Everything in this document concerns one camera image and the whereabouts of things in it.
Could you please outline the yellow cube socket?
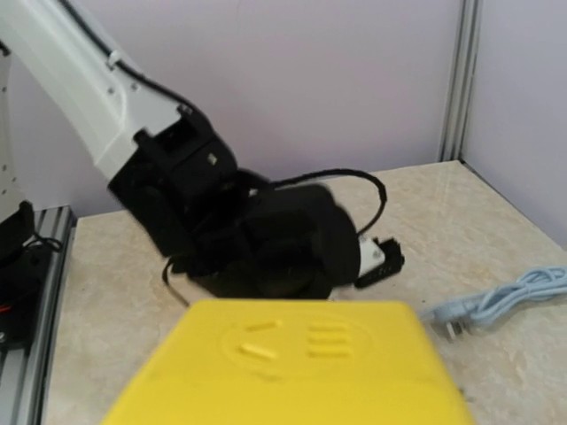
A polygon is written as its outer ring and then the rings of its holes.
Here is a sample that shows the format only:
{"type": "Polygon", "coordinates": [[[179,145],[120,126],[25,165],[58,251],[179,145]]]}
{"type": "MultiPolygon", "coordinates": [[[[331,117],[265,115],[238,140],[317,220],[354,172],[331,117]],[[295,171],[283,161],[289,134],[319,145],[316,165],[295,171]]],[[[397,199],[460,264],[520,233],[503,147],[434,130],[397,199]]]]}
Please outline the yellow cube socket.
{"type": "Polygon", "coordinates": [[[399,301],[210,299],[139,369],[107,424],[471,424],[399,301]]]}

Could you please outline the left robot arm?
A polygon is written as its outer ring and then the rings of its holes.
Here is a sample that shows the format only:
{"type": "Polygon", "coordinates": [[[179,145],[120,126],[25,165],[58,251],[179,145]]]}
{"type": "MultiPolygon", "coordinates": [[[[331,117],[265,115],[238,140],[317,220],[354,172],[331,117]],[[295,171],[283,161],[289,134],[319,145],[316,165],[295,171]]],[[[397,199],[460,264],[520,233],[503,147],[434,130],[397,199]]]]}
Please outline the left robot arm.
{"type": "Polygon", "coordinates": [[[1,41],[75,128],[167,271],[218,298],[325,299],[361,248],[321,184],[244,170],[209,119],[112,49],[69,1],[4,1],[1,41]]]}

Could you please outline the left aluminium frame post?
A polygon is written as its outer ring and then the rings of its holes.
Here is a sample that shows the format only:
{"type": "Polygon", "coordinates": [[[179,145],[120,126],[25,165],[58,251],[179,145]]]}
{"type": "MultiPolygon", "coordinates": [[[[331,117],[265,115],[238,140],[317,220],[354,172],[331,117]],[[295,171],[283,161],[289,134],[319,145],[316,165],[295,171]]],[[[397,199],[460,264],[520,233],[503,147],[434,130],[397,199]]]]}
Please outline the left aluminium frame post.
{"type": "Polygon", "coordinates": [[[483,2],[460,2],[454,57],[450,75],[445,118],[441,130],[439,161],[457,160],[462,155],[474,75],[483,2]]]}

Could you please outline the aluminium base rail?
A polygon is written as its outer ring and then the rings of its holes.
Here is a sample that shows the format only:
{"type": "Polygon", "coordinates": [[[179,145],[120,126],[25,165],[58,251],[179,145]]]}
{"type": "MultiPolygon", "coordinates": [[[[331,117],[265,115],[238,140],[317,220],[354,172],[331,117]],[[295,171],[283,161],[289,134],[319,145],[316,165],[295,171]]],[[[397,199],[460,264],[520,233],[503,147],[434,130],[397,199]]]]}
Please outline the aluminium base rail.
{"type": "Polygon", "coordinates": [[[1,225],[1,422],[39,424],[76,218],[24,204],[1,225]]]}

